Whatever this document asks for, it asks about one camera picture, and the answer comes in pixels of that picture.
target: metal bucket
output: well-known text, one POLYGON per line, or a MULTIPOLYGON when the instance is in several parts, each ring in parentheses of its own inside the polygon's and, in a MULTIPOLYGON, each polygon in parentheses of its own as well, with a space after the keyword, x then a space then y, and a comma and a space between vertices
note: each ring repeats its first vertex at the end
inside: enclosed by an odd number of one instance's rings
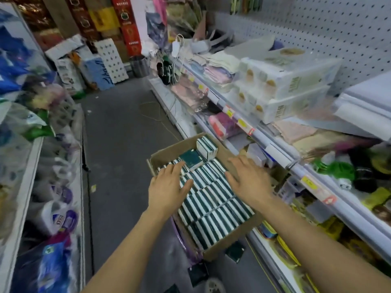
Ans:
POLYGON ((134 76, 137 78, 149 75, 149 60, 143 55, 136 55, 130 58, 129 63, 132 67, 134 76))

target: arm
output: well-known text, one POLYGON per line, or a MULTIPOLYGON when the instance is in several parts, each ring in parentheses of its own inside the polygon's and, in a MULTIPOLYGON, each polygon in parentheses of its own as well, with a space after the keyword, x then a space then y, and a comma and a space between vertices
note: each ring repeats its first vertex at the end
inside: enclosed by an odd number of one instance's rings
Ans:
POLYGON ((184 162, 169 165, 152 178, 147 210, 82 293, 138 291, 154 242, 193 186, 193 180, 188 180, 182 189, 179 188, 183 165, 184 162))
POLYGON ((272 195, 269 175, 264 169, 244 156, 233 158, 231 162, 239 176, 236 181, 226 172, 232 190, 273 226, 321 293, 391 290, 390 278, 310 225, 272 195))

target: person's left hand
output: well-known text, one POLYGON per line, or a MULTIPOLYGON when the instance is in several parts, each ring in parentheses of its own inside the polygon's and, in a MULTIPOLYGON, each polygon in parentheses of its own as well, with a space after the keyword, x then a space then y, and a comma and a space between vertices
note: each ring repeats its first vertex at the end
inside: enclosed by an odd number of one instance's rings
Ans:
POLYGON ((182 189, 179 187, 179 176, 184 165, 184 161, 175 166, 169 164, 166 168, 161 169, 150 182, 148 210, 162 215, 164 220, 167 220, 179 209, 193 187, 193 180, 186 181, 182 189))

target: dark floor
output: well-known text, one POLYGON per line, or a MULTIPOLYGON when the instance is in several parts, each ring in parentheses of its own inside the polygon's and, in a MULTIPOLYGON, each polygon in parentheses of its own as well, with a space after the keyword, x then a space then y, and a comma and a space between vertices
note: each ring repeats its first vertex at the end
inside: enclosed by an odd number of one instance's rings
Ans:
MULTIPOLYGON (((151 175, 146 159, 177 142, 161 123, 141 115, 139 105, 152 101, 156 99, 146 78, 131 79, 108 91, 90 94, 81 101, 86 115, 90 185, 96 184, 96 192, 91 194, 95 271, 147 207, 151 175)), ((165 125, 181 139, 160 110, 165 125)), ((144 107, 143 112, 158 117, 157 105, 144 107)), ((155 244, 140 292, 163 293, 174 283, 181 293, 204 292, 203 285, 192 288, 188 267, 168 222, 155 244)), ((208 264, 208 270, 211 276, 223 281, 227 293, 275 292, 248 246, 238 264, 221 254, 208 264)))

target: open cardboard box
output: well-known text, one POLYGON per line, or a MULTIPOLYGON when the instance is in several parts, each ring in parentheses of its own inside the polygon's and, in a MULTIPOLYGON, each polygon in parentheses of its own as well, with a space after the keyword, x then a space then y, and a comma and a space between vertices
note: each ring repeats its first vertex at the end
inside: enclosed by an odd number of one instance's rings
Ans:
MULTIPOLYGON (((235 167, 232 165, 231 162, 228 161, 229 158, 234 157, 235 155, 233 155, 232 152, 225 148, 224 145, 219 142, 215 137, 207 133, 200 133, 192 138, 188 138, 152 154, 150 159, 147 160, 151 174, 153 176, 156 176, 158 174, 158 167, 162 167, 168 162, 177 159, 182 153, 185 153, 190 149, 197 149, 197 139, 204 135, 208 135, 208 137, 213 140, 213 142, 218 146, 219 149, 217 152, 217 159, 235 178, 238 178, 235 167)), ((173 218, 180 230, 182 240, 185 241, 186 246, 189 247, 189 249, 193 252, 194 255, 199 254, 198 247, 193 242, 192 237, 188 233, 186 227, 183 225, 182 220, 179 218, 177 212, 173 214, 173 218)), ((238 226, 233 232, 224 237, 222 240, 216 242, 213 246, 203 251, 203 259, 206 261, 214 260, 218 256, 218 253, 220 251, 228 248, 235 241, 237 241, 238 238, 250 232, 254 227, 260 225, 262 220, 263 218, 261 214, 255 211, 255 215, 252 216, 249 220, 238 226)))

